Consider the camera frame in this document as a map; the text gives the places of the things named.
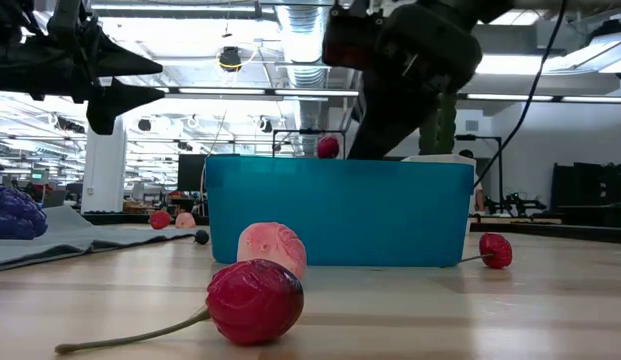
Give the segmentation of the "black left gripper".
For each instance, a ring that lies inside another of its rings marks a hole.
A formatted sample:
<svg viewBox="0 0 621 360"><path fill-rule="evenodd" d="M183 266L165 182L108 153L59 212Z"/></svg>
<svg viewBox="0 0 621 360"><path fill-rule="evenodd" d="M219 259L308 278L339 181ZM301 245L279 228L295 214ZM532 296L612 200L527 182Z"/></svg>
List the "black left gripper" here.
<svg viewBox="0 0 621 360"><path fill-rule="evenodd" d="M86 45L96 21L78 0L58 1L43 31L33 1L0 0L0 91L78 96L97 82L89 54L98 42ZM131 52L101 33L96 59L99 77L151 75L163 66ZM156 88L127 85L116 78L108 87L95 87L86 111L90 129L111 135L118 116L162 99Z"/></svg>

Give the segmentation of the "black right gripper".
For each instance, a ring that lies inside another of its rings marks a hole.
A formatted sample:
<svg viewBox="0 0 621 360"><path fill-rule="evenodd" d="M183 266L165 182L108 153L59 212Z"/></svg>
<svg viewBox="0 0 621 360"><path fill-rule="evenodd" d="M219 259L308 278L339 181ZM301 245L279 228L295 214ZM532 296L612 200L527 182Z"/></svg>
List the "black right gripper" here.
<svg viewBox="0 0 621 360"><path fill-rule="evenodd" d="M349 159L382 159L432 116L439 93L469 82L483 56L472 34L481 15L479 2L412 2L388 16L362 4L374 57L353 108Z"/></svg>

